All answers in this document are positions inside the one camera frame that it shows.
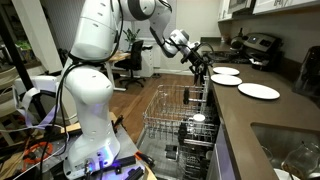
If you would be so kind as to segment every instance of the appliance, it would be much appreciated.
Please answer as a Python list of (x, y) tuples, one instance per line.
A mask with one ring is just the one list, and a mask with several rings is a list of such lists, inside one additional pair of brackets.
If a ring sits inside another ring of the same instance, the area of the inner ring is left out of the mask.
[(248, 40), (248, 36), (243, 36), (242, 28), (240, 28), (238, 35), (231, 40), (231, 50), (235, 52), (239, 51), (246, 40)]
[(320, 46), (309, 49), (293, 91), (320, 101)]
[(282, 56), (279, 51), (281, 39), (262, 33), (250, 33), (246, 39), (238, 52), (203, 51), (203, 56), (212, 59), (213, 63), (252, 64), (255, 69), (275, 70)]
[(228, 13), (251, 14), (256, 0), (230, 0)]

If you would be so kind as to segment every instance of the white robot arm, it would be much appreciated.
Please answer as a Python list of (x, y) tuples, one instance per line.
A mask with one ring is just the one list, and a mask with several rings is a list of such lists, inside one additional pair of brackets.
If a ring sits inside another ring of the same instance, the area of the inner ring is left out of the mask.
[(197, 66), (200, 62), (192, 50), (198, 47), (198, 43), (190, 43), (183, 30), (174, 30), (169, 39), (163, 38), (170, 15), (171, 8), (166, 0), (85, 1), (61, 81), (75, 100), (83, 132), (64, 161), (68, 179), (84, 176), (87, 166), (91, 172), (110, 166), (120, 150), (108, 107), (113, 86), (95, 66), (107, 61), (115, 52), (112, 47), (114, 41), (119, 41), (117, 25), (121, 19), (148, 19), (150, 31), (167, 57), (172, 58), (180, 51), (184, 55), (182, 63), (189, 60)]

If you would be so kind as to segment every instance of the sink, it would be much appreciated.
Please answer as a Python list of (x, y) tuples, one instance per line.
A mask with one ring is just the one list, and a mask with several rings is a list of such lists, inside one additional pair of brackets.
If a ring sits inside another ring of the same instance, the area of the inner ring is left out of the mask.
[(273, 168), (281, 169), (281, 163), (288, 153), (297, 149), (302, 141), (320, 145), (320, 132), (318, 131), (260, 123), (252, 123), (251, 128)]

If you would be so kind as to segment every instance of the dishwasher rack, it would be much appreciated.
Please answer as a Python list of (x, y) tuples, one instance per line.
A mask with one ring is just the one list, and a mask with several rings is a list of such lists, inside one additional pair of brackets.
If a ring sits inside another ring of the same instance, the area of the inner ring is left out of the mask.
[(180, 146), (178, 165), (182, 170), (182, 179), (206, 179), (210, 160), (206, 154), (212, 149), (194, 149), (189, 146)]
[[(193, 119), (205, 116), (203, 122)], [(207, 106), (204, 87), (160, 85), (143, 114), (149, 138), (174, 140), (180, 145), (213, 147), (218, 126), (213, 123), (214, 108)]]

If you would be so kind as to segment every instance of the white plate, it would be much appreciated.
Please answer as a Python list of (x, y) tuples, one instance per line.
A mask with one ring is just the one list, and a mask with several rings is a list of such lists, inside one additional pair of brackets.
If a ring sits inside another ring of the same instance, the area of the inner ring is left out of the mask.
[(206, 117), (203, 114), (195, 114), (193, 115), (193, 119), (195, 121), (202, 122), (206, 119)]
[(211, 80), (215, 83), (227, 86), (236, 86), (242, 83), (240, 78), (225, 74), (214, 74), (211, 76)]
[(238, 89), (246, 95), (260, 99), (277, 99), (280, 97), (278, 91), (260, 84), (243, 83), (238, 86)]
[[(276, 172), (279, 180), (291, 180), (290, 175), (289, 175), (288, 172), (283, 171), (281, 169), (273, 169), (273, 170)], [(300, 180), (295, 175), (292, 175), (292, 177), (293, 177), (294, 180)]]
[(240, 73), (238, 70), (229, 67), (215, 67), (213, 68), (213, 72), (232, 76), (238, 75)]

